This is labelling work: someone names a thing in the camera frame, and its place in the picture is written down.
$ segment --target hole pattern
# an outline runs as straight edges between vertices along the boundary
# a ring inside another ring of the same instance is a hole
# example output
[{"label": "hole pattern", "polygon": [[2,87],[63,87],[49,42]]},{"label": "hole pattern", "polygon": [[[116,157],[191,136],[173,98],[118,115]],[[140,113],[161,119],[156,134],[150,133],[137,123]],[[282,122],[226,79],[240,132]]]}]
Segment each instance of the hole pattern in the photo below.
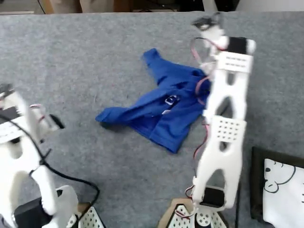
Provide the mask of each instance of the hole pattern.
[{"label": "hole pattern", "polygon": [[220,141],[231,143],[238,139],[239,130],[242,127],[238,120],[228,119],[219,120],[215,123],[215,127],[217,127],[217,138]]},{"label": "hole pattern", "polygon": [[93,207],[81,219],[81,223],[82,228],[105,228]]},{"label": "hole pattern", "polygon": [[[189,215],[189,212],[183,205],[179,205],[176,210],[184,215]],[[191,224],[189,219],[181,218],[178,215],[174,214],[168,228],[190,228],[190,225]]]},{"label": "hole pattern", "polygon": [[218,213],[215,212],[209,214],[200,213],[197,215],[197,221],[206,227],[208,227],[211,222],[213,223],[213,228],[227,228]]}]

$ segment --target red wire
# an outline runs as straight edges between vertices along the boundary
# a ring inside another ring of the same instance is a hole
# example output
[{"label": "red wire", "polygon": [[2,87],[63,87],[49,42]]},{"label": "red wire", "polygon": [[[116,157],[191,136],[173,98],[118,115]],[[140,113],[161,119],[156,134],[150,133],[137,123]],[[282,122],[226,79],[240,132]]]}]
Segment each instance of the red wire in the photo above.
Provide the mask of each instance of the red wire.
[{"label": "red wire", "polygon": [[203,37],[195,37],[194,39],[192,39],[192,41],[191,41],[191,43],[190,43],[190,46],[191,46],[191,52],[192,52],[194,58],[196,59],[196,61],[199,62],[199,64],[201,64],[202,61],[201,61],[200,55],[198,54],[197,50],[196,50],[195,47],[194,47],[195,41],[196,41],[197,39],[203,39],[203,40],[208,41],[211,45],[215,46],[215,47],[217,48],[217,50],[220,50],[220,51],[224,51],[224,50],[225,50],[225,49],[223,49],[223,48],[217,46],[214,42],[212,42],[212,41],[209,40],[209,39],[206,39],[206,38],[203,38]]},{"label": "red wire", "polygon": [[198,153],[198,151],[200,150],[200,148],[206,143],[207,139],[208,139],[208,135],[209,135],[209,129],[208,129],[208,124],[203,123],[203,126],[205,126],[206,128],[206,134],[205,134],[205,138],[203,140],[203,142],[195,149],[194,153],[193,153],[193,159],[195,159],[196,154]]},{"label": "red wire", "polygon": [[189,187],[189,188],[187,188],[187,189],[185,190],[185,195],[186,195],[189,199],[192,199],[192,196],[189,196],[189,195],[187,194],[187,192],[188,192],[189,190],[193,189],[193,188],[194,188],[194,185],[192,185],[191,187]]},{"label": "red wire", "polygon": [[205,102],[203,102],[200,98],[199,98],[199,91],[200,91],[200,87],[201,87],[201,84],[203,84],[204,81],[208,80],[209,77],[205,77],[203,79],[201,79],[195,86],[195,95],[198,97],[198,102],[201,104],[201,105],[205,105]]}]

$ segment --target white plastic bracket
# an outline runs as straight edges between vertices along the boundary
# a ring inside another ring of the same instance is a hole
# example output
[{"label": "white plastic bracket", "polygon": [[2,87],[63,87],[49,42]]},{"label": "white plastic bracket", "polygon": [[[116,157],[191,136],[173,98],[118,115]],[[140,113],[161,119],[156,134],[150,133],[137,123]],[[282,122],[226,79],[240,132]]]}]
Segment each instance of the white plastic bracket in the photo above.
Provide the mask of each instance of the white plastic bracket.
[{"label": "white plastic bracket", "polygon": [[[193,178],[194,190],[192,201],[199,205],[203,201],[207,181],[216,170],[222,170],[225,178],[225,204],[220,211],[231,208],[238,190],[238,180],[242,169],[242,144],[246,122],[214,116],[207,146],[199,161],[197,177]],[[224,151],[220,150],[220,143],[228,143]]]},{"label": "white plastic bracket", "polygon": [[[221,36],[212,40],[221,50],[226,50],[229,37]],[[215,55],[215,69],[211,75],[211,92],[207,99],[204,117],[209,124],[210,134],[205,150],[198,164],[197,176],[193,178],[192,202],[198,213],[205,208],[212,211],[221,211],[234,205],[238,182],[242,169],[242,145],[246,122],[244,121],[247,109],[246,95],[249,75],[252,70],[253,53],[256,43],[246,40],[246,54],[218,51],[211,49],[210,55]],[[228,76],[234,76],[233,84],[228,84]],[[226,98],[230,98],[232,105],[232,118],[217,115]],[[225,142],[227,147],[221,150],[220,144]],[[222,170],[225,187],[224,205],[220,208],[211,208],[200,205],[204,199],[207,181],[216,170]]]},{"label": "white plastic bracket", "polygon": [[[181,204],[175,208],[180,214],[189,215],[186,207]],[[195,213],[189,218],[181,218],[175,213],[172,215],[167,228],[227,228],[226,222],[223,221],[217,212],[212,212],[207,208],[203,208],[200,212]]]}]

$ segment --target black cable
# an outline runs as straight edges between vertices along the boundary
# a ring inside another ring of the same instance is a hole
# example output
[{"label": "black cable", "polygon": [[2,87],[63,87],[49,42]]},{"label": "black cable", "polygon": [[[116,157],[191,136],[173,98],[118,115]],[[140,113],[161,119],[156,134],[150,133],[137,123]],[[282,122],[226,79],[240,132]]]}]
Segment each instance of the black cable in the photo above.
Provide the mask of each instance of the black cable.
[{"label": "black cable", "polygon": [[83,180],[83,179],[80,179],[80,178],[76,178],[76,177],[71,177],[71,176],[68,176],[68,175],[65,175],[57,170],[55,170],[53,167],[51,167],[47,161],[45,160],[45,158],[48,156],[50,150],[47,152],[46,155],[43,155],[41,150],[39,149],[37,143],[35,142],[35,140],[32,138],[32,136],[26,131],[24,130],[22,127],[20,127],[17,123],[14,123],[13,121],[11,121],[8,117],[4,116],[4,115],[1,115],[0,114],[0,118],[7,121],[7,122],[10,122],[11,124],[13,124],[14,126],[16,126],[17,128],[19,128],[21,131],[24,132],[24,134],[30,138],[30,140],[32,141],[32,143],[34,144],[41,160],[39,162],[40,165],[45,165],[51,172],[53,172],[54,174],[58,175],[59,177],[62,177],[62,178],[65,178],[65,179],[68,179],[68,180],[71,180],[71,181],[77,181],[77,182],[80,182],[80,183],[84,183],[86,185],[89,185],[91,186],[93,189],[96,190],[96,194],[95,194],[95,197],[94,199],[91,201],[90,205],[85,209],[85,211],[83,212],[83,214],[80,216],[79,220],[81,220],[81,218],[85,215],[85,213],[90,209],[91,206],[93,206],[98,197],[99,197],[99,194],[100,194],[100,189],[98,188],[98,186],[92,182],[89,182],[89,181],[86,181],[86,180]]},{"label": "black cable", "polygon": [[38,2],[38,4],[39,4],[39,6],[40,6],[42,12],[43,12],[44,14],[46,14],[46,12],[44,11],[44,9],[43,9],[43,7],[42,7],[42,5],[41,5],[41,3],[40,3],[40,0],[37,0],[37,2]]}]

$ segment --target gray felt surface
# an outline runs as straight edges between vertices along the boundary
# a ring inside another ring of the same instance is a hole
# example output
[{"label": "gray felt surface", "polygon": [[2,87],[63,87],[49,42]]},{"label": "gray felt surface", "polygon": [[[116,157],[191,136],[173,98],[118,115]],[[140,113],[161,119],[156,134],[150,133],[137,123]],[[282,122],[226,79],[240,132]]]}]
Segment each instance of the gray felt surface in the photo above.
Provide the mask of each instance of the gray felt surface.
[{"label": "gray felt surface", "polygon": [[[153,228],[172,198],[183,197],[194,174],[193,150],[204,137],[196,122],[177,155],[131,129],[109,131],[94,121],[108,106],[129,106],[155,88],[140,61],[153,47],[164,58],[196,66],[190,23],[202,12],[0,17],[0,80],[13,82],[29,103],[42,103],[66,129],[43,148],[58,170],[94,181],[96,204],[109,228]],[[257,43],[248,89],[241,228],[261,228],[249,214],[248,169],[253,145],[304,157],[304,12],[225,13],[228,35]],[[94,192],[71,184],[81,201]],[[27,180],[21,202],[38,196]],[[234,209],[225,210],[233,223]]]}]

